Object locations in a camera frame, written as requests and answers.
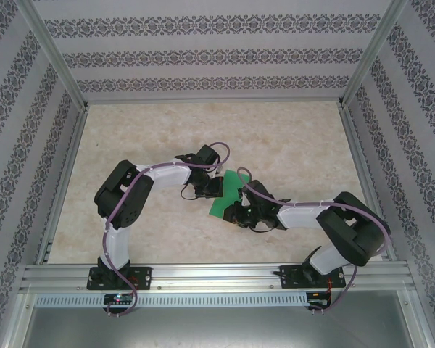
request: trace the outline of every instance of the enclosure wall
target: enclosure wall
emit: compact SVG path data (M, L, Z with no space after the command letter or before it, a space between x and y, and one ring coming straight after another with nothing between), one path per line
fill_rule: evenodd
M80 117L24 17L0 0L0 325L34 263Z
M338 98L389 0L34 4L92 102Z
M435 1L409 1L349 105L435 336Z

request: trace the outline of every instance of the purple cable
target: purple cable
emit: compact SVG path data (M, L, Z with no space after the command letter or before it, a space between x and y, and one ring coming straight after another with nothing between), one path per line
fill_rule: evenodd
M115 267L115 265L111 261L111 258L109 257L108 248L107 248L107 236L108 236L108 231L109 231L109 224L115 218L117 212L119 211L119 209L123 205L125 199L128 197L129 193L132 191L132 188L134 187L136 182L139 180L139 178L143 174L149 172L150 170L161 168L161 167L168 167L168 166L171 166L171 165L177 165L179 167L194 167L194 168L201 168L201 169L211 169L211 168L219 167L220 165L223 165L224 163L226 163L227 160L229 159L230 155L231 155L231 148L226 143L223 143L222 141L216 141L215 143L210 144L210 147L213 147L215 145L223 145L227 149L227 156L225 156L225 159L223 161L219 162L219 163L216 163L215 165L195 165L195 164L192 164L192 163L167 162L167 163L159 163L158 165L152 165L151 167L148 167L148 168L145 168L144 170L142 170L132 180L132 182L130 183L129 187L127 187L127 189L125 190L125 192L124 192L123 196L121 197L120 201L117 203L116 207L113 209L111 215L108 217L108 220L105 223L105 232L103 233L103 242L102 242L103 243L103 253L104 253L104 256L107 258L107 262L108 262L109 266L111 267L111 269L116 273L116 275L119 278L121 278L126 284L129 285L129 287L132 289L133 296L134 296L134 302L133 302L132 306L130 306L124 312L116 314L116 317L122 317L123 315L127 315L130 312L132 312L133 309L137 305L138 295L137 295L137 289L136 289L136 287L125 276L123 276L121 274L121 272L119 272L117 270L117 268ZM109 303L108 306L107 306L108 316L112 316L112 314L113 314L113 313L111 313L109 311L110 307L111 307L111 303Z
M290 202L282 202L282 201L278 201L277 199L271 198L269 196L266 196L264 194L261 194L260 192L256 191L255 189L253 189L252 187L250 187L245 180L242 178L240 171L244 170L246 171L246 173L249 176L249 180L252 180L252 174L251 172L246 169L245 167L239 167L237 169L237 176L239 177L240 181L244 184L244 186L249 189L252 193L256 194L257 196L268 200L269 202L272 203L276 203L276 204L280 204L280 205L288 205L290 207L319 207L319 206L323 206L323 207L340 207L342 209L346 209L346 210L351 210L353 212L357 212L358 214L361 214L362 216L365 216L366 218L368 218L369 220L371 220L373 223L375 223L380 230L382 231L382 234L384 235L384 245L374 254L374 255L379 255L381 254L387 247L388 245L391 243L390 241L390 237L389 234L386 232L385 226L379 221L377 220L375 217L373 217L371 214L369 214L368 212L365 212L362 209L353 207L351 205L347 205L347 204L342 204L342 203L335 203L335 202L295 202L295 203L290 203ZM351 287L351 285L353 284L353 280L356 277L356 272L357 272L357 266L355 265L355 270L353 271L353 275L351 277L351 279L349 280L348 285L345 287L345 289L340 293L339 297L337 297L336 301L331 304L331 306L329 308L326 308L324 310L324 312L328 312L330 309L336 307L338 305L338 303L340 303L340 301L342 300L342 298L344 297L344 295L346 294L346 292L348 291L348 289ZM315 305L311 305L314 308L317 308L319 310L321 310L320 307L315 306Z

